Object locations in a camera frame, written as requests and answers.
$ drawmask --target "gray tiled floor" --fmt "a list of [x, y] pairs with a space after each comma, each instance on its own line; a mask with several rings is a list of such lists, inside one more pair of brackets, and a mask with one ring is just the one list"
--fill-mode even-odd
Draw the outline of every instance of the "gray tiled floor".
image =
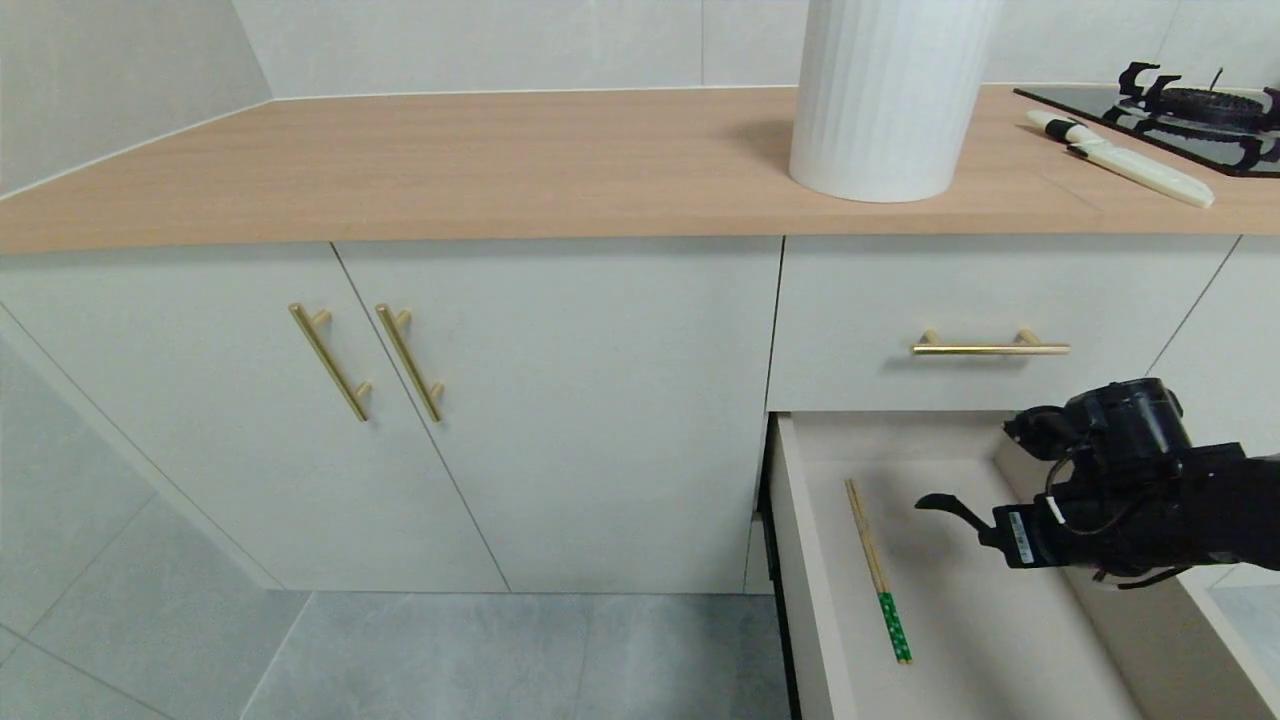
[[243, 710], [306, 598], [253, 585], [155, 498], [29, 639], [172, 717], [224, 720]]
[[4, 661], [9, 660], [9, 655], [18, 648], [18, 643], [20, 642], [22, 639], [18, 635], [0, 628], [0, 665], [4, 665]]
[[157, 712], [23, 643], [0, 665], [0, 720], [165, 720]]
[[155, 491], [0, 342], [0, 624], [26, 634]]
[[785, 720], [772, 597], [317, 593], [244, 720]]

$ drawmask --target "gold handle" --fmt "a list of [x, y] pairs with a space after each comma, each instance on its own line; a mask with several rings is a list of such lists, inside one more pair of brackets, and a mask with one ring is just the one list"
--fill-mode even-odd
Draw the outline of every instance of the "gold handle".
[[413, 315], [408, 310], [401, 310], [399, 315], [393, 316], [392, 309], [385, 302], [378, 305], [374, 310], [378, 311], [378, 318], [381, 319], [383, 327], [387, 328], [387, 336], [392, 338], [392, 347], [396, 348], [396, 355], [399, 355], [401, 364], [408, 372], [408, 379], [413, 380], [413, 387], [417, 388], [419, 397], [426, 405], [426, 414], [431, 416], [433, 423], [439, 423], [440, 409], [435, 402], [440, 398], [440, 393], [444, 392], [444, 384], [435, 383], [431, 387], [426, 387], [426, 383], [422, 380], [422, 372], [417, 369], [417, 363], [413, 361], [413, 355], [408, 351], [408, 343], [404, 342], [404, 336], [401, 334], [401, 331], [413, 319]]
[[342, 369], [338, 368], [338, 363], [333, 359], [333, 354], [325, 346], [324, 341], [320, 340], [320, 333], [316, 331], [317, 327], [328, 324], [333, 315], [328, 310], [321, 310], [315, 315], [308, 315], [306, 307], [294, 302], [289, 305], [289, 314], [293, 319], [298, 322], [298, 327], [302, 328], [302, 334], [307, 336], [307, 342], [311, 343], [311, 350], [316, 351], [316, 356], [320, 357], [320, 364], [324, 365], [325, 370], [329, 370], [329, 377], [333, 378], [334, 384], [338, 386], [338, 391], [347, 400], [347, 405], [351, 405], [352, 413], [361, 423], [369, 421], [369, 415], [365, 409], [360, 406], [360, 401], [369, 395], [369, 391], [374, 389], [374, 386], [367, 382], [360, 383], [352, 392], [351, 386], [347, 384], [347, 378], [342, 375]]
[[1041, 342], [1036, 333], [1018, 331], [1018, 342], [1009, 345], [942, 345], [938, 333], [924, 331], [920, 342], [911, 346], [911, 355], [1066, 355], [1071, 346]]

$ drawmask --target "black glass stovetop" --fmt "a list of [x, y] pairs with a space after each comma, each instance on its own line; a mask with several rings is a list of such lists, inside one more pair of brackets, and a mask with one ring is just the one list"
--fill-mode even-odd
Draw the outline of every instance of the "black glass stovetop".
[[[1280, 133], [1215, 132], [1149, 119], [1120, 106], [1125, 96], [1119, 87], [1043, 86], [1019, 87], [1014, 92], [1164, 147], [1220, 173], [1235, 177], [1280, 177]], [[1270, 104], [1270, 99], [1262, 92], [1231, 94]]]

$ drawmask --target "robotic hand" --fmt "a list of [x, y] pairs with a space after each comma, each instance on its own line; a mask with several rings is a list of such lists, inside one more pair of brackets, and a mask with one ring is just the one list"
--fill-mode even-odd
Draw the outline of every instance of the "robotic hand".
[[[915, 506], [964, 519], [1010, 568], [1093, 568], [1097, 582], [1147, 575], [1120, 589], [1194, 565], [1280, 570], [1280, 457], [1248, 459], [1239, 443], [1192, 447], [1181, 415], [1153, 378], [1033, 407], [1005, 423], [1023, 450], [1055, 461], [1033, 502], [993, 509], [995, 527], [952, 495]], [[1055, 483], [1068, 462], [1070, 479]]]

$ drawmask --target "white sticker label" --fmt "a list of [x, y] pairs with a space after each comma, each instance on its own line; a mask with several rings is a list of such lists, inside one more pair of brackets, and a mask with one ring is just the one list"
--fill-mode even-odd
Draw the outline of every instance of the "white sticker label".
[[1023, 516], [1018, 512], [1009, 514], [1009, 524], [1014, 528], [1014, 542], [1018, 543], [1018, 555], [1027, 565], [1036, 564], [1036, 555], [1032, 553], [1032, 542], [1027, 539], [1027, 528], [1023, 527]]

